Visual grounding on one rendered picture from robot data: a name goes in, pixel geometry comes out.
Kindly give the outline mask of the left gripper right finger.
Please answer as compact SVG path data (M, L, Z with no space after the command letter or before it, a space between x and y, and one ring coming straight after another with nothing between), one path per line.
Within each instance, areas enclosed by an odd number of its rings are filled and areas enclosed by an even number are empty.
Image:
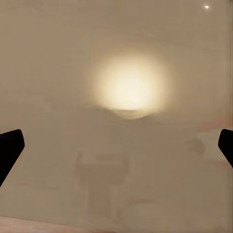
M233 167L233 131L227 129L221 130L218 147Z

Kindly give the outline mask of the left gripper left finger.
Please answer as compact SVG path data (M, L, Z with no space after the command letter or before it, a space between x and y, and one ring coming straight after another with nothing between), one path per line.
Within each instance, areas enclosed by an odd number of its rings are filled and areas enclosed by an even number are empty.
M0 186L24 149L20 129L0 134Z

